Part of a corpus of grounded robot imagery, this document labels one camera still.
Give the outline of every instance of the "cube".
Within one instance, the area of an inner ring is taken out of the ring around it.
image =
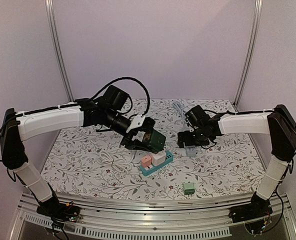
[[[166,160],[166,152],[160,151],[158,153],[151,153],[150,156],[152,158],[152,164],[154,166],[158,166],[159,164],[162,164]]]
[[[192,195],[195,193],[195,185],[191,182],[184,182],[182,184],[183,194]]]
[[[164,150],[165,142],[166,137],[156,130],[146,132],[142,139],[142,143],[149,147],[154,153]]]
[[[142,159],[141,159],[141,165],[146,168],[148,166],[150,166],[152,164],[152,157],[151,156],[144,156]]]

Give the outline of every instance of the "white bracket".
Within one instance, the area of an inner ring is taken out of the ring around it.
[[[129,133],[130,130],[140,128],[145,121],[145,116],[142,114],[137,114],[136,116],[133,117],[130,126],[127,128],[126,133]]]

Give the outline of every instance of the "white plastic cover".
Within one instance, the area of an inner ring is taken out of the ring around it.
[[[34,165],[25,162],[21,167],[13,169],[13,172],[18,175],[39,201],[44,202],[53,196],[51,188],[40,176]]]
[[[218,122],[222,134],[267,134],[270,135],[267,116],[270,112],[230,115]]]
[[[80,127],[84,124],[84,112],[80,110],[80,106],[72,106],[24,115],[16,119],[20,121],[18,125],[20,138],[25,141],[51,131]]]
[[[268,168],[257,190],[257,195],[260,198],[267,200],[271,197],[282,179],[287,166],[288,162],[281,161],[274,155],[271,157]]]
[[[126,133],[129,133],[131,129],[136,129],[141,127],[144,124],[146,116],[142,114],[137,114],[136,116],[133,117],[130,126],[127,128]]]

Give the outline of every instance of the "pink block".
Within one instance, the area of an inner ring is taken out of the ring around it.
[[[152,157],[151,156],[144,156],[142,159],[141,159],[141,165],[146,168],[148,166],[150,166],[152,164]]]

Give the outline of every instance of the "floral tablecloth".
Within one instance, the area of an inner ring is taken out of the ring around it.
[[[179,101],[184,110],[201,105],[204,109],[234,111],[227,100],[153,99],[148,113],[156,120],[155,129],[166,136],[165,150],[174,155],[173,162],[145,177],[140,174],[140,160],[147,153],[120,146],[122,136],[115,132],[98,133],[97,126],[61,130],[41,172],[57,192],[87,197],[132,200],[182,200],[219,197],[253,192],[264,176],[264,169],[247,134],[217,137],[217,145],[208,150],[197,148],[196,157],[187,157],[177,146],[177,132],[183,121],[173,108]],[[146,100],[133,101],[128,114],[142,113]],[[102,166],[101,152],[131,164],[129,174]],[[195,194],[185,196],[182,183],[195,185]]]

